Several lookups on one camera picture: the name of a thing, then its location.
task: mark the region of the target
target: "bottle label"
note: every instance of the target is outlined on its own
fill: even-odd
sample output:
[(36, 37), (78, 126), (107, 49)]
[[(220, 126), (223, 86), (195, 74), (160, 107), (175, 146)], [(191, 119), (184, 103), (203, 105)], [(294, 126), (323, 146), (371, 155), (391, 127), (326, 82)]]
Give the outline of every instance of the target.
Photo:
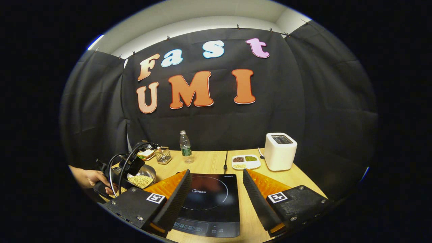
[(189, 156), (192, 154), (191, 148), (182, 148), (181, 149), (181, 154), (183, 156)]

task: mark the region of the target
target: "person's arm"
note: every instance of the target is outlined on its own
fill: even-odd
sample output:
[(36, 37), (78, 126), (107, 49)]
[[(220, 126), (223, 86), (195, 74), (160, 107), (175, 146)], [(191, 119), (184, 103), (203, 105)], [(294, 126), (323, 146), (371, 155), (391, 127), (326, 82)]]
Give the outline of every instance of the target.
[[(103, 182), (107, 187), (105, 187), (105, 191), (109, 195), (114, 195), (113, 191), (111, 190), (111, 186), (109, 184), (109, 181), (104, 176), (104, 173), (99, 170), (85, 170), (80, 168), (75, 168), (73, 166), (70, 166), (70, 171), (72, 172), (73, 176), (75, 177), (75, 180), (78, 182), (79, 186), (84, 189), (93, 188), (98, 181)], [(114, 184), (114, 190), (117, 192), (118, 187), (116, 184)]]

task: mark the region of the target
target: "white wall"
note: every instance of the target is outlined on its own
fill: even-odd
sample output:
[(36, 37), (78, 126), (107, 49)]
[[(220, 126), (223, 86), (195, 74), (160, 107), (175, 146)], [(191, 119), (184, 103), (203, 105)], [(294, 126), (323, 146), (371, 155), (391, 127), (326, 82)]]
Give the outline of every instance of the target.
[(295, 10), (287, 8), (276, 21), (277, 26), (282, 30), (282, 33), (291, 34), (298, 27), (302, 26), (306, 22), (311, 21), (311, 18), (303, 15)]
[(115, 50), (112, 55), (121, 55), (122, 58), (128, 58), (132, 55), (133, 51), (138, 52), (146, 47), (166, 40), (168, 35), (171, 38), (178, 35), (206, 29), (236, 28), (237, 24), (240, 28), (264, 29), (268, 31), (270, 31), (270, 28), (272, 28), (272, 30), (276, 32), (286, 32), (279, 28), (277, 24), (260, 19), (238, 16), (202, 17), (184, 20), (154, 29), (123, 45), (119, 49)]

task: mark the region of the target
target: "wire mesh basket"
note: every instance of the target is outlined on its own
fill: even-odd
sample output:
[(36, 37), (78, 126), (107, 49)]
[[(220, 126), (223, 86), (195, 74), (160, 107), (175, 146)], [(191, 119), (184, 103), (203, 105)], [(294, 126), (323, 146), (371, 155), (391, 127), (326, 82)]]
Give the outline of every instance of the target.
[(159, 164), (168, 164), (172, 160), (168, 147), (160, 147), (160, 150), (155, 150), (155, 154)]

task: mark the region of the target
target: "orange letter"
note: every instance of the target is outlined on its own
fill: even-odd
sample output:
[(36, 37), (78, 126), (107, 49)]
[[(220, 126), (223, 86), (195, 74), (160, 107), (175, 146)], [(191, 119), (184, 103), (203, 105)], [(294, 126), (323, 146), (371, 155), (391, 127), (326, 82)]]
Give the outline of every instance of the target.
[(154, 54), (153, 56), (145, 59), (144, 61), (142, 61), (140, 63), (141, 73), (140, 73), (140, 76), (138, 77), (138, 81), (141, 81), (141, 80), (147, 78), (148, 76), (150, 76), (151, 72), (149, 71), (149, 68), (150, 69), (154, 68), (155, 60), (158, 59), (159, 57), (160, 57), (159, 54)]
[(252, 95), (251, 76), (254, 74), (249, 69), (236, 69), (231, 72), (237, 80), (237, 96), (234, 102), (237, 104), (251, 104), (255, 102), (255, 96)]
[(171, 109), (180, 109), (183, 107), (180, 96), (189, 107), (195, 93), (197, 94), (194, 101), (195, 106), (211, 106), (213, 104), (209, 91), (209, 78), (211, 75), (212, 73), (209, 71), (197, 72), (190, 86), (182, 75), (170, 77), (168, 82), (172, 86), (172, 103), (169, 107), (171, 107)]
[(152, 96), (152, 102), (149, 106), (146, 105), (146, 95), (144, 93), (146, 90), (146, 87), (144, 86), (144, 87), (140, 87), (137, 89), (138, 106), (139, 106), (140, 111), (142, 113), (149, 114), (149, 113), (152, 113), (153, 111), (156, 110), (156, 107), (158, 106), (158, 95), (156, 92), (157, 86), (159, 86), (158, 82), (154, 82), (154, 83), (151, 83), (149, 85), (150, 94)]

